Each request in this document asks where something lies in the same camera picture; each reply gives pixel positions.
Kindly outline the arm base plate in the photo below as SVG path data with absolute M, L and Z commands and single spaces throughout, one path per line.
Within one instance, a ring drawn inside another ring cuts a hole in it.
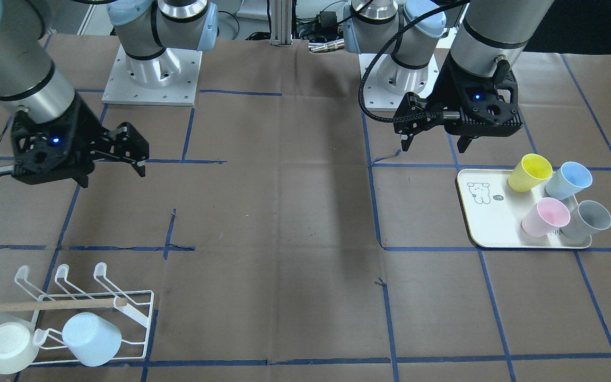
M 182 106 L 196 102 L 201 51 L 169 48 L 152 60 L 136 60 L 119 47 L 102 101 L 126 106 Z
M 409 70 L 400 67 L 388 54 L 384 54 L 372 68 L 364 85 L 366 109 L 374 112 L 393 112 L 408 92 L 426 99 L 433 90 L 438 74 L 439 68 L 434 55 L 426 67 Z

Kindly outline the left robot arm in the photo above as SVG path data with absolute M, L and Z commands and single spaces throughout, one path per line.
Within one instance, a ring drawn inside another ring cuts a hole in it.
M 373 54 L 358 102 L 392 124 L 408 151 L 435 126 L 463 153 L 480 137 L 509 137 L 524 124 L 512 66 L 551 1 L 351 1 L 346 50 Z

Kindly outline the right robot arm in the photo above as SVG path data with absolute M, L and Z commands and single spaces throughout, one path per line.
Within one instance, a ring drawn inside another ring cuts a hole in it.
M 124 52 L 124 74 L 137 92 L 187 82 L 179 51 L 212 50 L 218 9 L 211 1 L 106 1 Z M 145 177 L 148 141 L 133 124 L 105 128 L 40 39 L 49 27 L 46 1 L 0 1 L 0 105 L 10 112 L 14 162 L 0 167 L 38 185 L 72 179 L 83 188 L 95 162 L 123 162 Z

